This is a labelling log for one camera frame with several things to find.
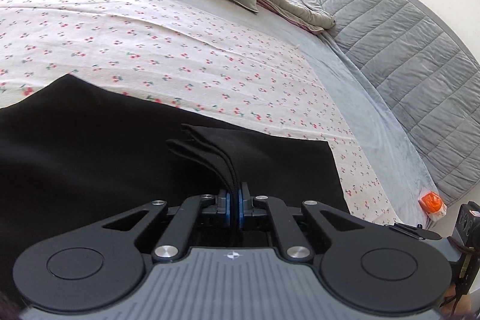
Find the cherry print bed cloth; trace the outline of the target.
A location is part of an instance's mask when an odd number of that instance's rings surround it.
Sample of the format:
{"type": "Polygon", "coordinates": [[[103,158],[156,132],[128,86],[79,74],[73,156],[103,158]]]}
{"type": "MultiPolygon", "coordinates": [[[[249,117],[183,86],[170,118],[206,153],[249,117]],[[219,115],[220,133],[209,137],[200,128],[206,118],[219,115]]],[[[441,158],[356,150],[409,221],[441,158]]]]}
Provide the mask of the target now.
{"type": "Polygon", "coordinates": [[[300,50],[173,0],[1,0],[1,105],[66,74],[272,136],[323,140],[357,218],[398,215],[300,50]]]}

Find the folded grey pink quilt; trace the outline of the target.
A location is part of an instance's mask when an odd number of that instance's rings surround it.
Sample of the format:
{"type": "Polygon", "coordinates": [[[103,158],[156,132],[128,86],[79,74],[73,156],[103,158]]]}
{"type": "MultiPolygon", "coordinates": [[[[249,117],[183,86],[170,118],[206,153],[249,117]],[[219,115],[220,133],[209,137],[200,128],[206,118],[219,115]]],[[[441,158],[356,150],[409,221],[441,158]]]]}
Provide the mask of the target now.
{"type": "Polygon", "coordinates": [[[334,17],[317,0],[257,0],[257,3],[314,35],[335,26],[334,17]]]}

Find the grey quilted headboard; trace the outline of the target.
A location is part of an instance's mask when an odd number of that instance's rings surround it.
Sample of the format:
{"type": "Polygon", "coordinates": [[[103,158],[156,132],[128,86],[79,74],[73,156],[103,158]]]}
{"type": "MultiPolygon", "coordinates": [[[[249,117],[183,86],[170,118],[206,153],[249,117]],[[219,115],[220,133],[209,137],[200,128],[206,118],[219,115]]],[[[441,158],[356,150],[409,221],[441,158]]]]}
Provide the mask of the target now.
{"type": "Polygon", "coordinates": [[[315,0],[329,34],[377,90],[446,202],[479,184],[479,62],[418,0],[315,0]]]}

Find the black pants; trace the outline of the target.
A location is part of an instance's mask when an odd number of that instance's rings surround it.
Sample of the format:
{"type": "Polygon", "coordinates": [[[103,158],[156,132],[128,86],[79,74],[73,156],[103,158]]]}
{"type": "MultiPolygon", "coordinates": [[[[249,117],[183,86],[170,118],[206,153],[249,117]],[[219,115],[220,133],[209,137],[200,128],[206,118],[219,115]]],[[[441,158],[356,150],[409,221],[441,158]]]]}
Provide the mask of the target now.
{"type": "Polygon", "coordinates": [[[270,136],[64,76],[1,110],[1,292],[31,245],[154,200],[226,191],[347,204],[329,145],[270,136]]]}

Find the orange tissue pack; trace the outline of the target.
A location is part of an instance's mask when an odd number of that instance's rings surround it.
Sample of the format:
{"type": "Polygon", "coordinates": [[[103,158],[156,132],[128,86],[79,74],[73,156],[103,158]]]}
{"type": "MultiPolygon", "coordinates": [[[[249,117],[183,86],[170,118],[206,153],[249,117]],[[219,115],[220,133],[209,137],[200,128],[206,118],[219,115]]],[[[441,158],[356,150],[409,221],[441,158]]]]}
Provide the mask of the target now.
{"type": "Polygon", "coordinates": [[[447,215],[448,208],[439,194],[435,192],[422,193],[418,199],[422,210],[427,214],[428,218],[436,223],[447,215]]]}

